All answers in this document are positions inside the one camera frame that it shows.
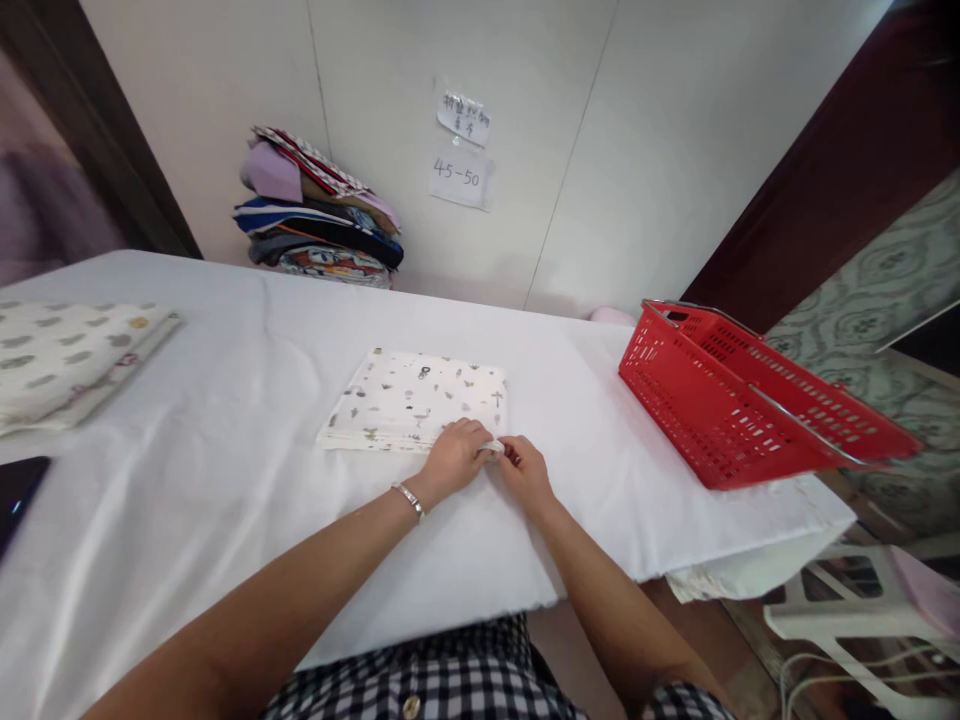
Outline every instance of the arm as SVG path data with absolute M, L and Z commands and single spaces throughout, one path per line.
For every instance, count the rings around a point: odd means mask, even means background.
M 567 512 L 525 437 L 503 437 L 503 479 L 546 540 L 570 603 L 629 717 L 661 680 L 684 680 L 726 702 L 720 684 L 643 591 Z
M 492 440 L 476 420 L 450 425 L 404 484 L 429 512 L 466 487 Z M 255 718 L 337 613 L 417 524 L 390 489 L 278 557 L 137 665 L 84 715 Z

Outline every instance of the hand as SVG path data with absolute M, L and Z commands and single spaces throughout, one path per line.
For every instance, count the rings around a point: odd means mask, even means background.
M 500 438 L 506 452 L 500 456 L 500 472 L 510 493 L 523 511 L 536 517 L 537 513 L 556 502 L 547 463 L 533 443 L 523 435 Z
M 462 490 L 477 476 L 493 454 L 480 446 L 493 440 L 479 420 L 460 418 L 447 425 L 433 444 L 423 470 L 404 485 L 417 496 L 425 512 Z

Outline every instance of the red plastic basket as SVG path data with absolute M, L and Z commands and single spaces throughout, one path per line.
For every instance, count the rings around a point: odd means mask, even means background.
M 923 444 L 718 310 L 644 300 L 620 377 L 714 490 L 879 467 Z

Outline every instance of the plastic chair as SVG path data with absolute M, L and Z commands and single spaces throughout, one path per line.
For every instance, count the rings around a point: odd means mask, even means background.
M 960 588 L 897 547 L 834 546 L 818 560 L 866 558 L 879 585 L 876 597 L 863 597 L 817 562 L 806 570 L 840 599 L 811 601 L 802 573 L 784 587 L 786 602 L 764 607 L 767 625 L 783 639 L 809 640 L 859 682 L 895 717 L 946 720 L 960 717 L 960 700 L 903 695 L 845 650 L 843 638 L 915 637 L 960 662 Z

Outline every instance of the phone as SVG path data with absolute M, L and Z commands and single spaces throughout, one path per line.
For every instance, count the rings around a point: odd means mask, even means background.
M 0 562 L 49 467 L 48 457 L 0 465 Z

